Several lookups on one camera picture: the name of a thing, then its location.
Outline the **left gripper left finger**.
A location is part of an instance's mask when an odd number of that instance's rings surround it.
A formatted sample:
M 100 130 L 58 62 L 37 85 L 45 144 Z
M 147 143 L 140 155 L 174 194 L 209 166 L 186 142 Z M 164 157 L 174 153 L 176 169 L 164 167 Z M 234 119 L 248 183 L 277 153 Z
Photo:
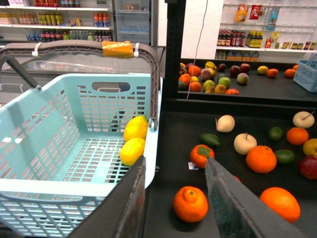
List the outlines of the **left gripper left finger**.
M 105 200 L 68 237 L 139 237 L 145 203 L 145 173 L 146 158 L 140 156 Z

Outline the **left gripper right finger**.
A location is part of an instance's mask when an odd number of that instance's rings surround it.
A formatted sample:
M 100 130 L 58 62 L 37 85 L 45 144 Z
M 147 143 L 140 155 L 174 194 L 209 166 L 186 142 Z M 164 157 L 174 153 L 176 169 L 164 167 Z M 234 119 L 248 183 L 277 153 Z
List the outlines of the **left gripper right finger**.
M 222 238 L 304 238 L 216 159 L 207 159 L 208 198 Z

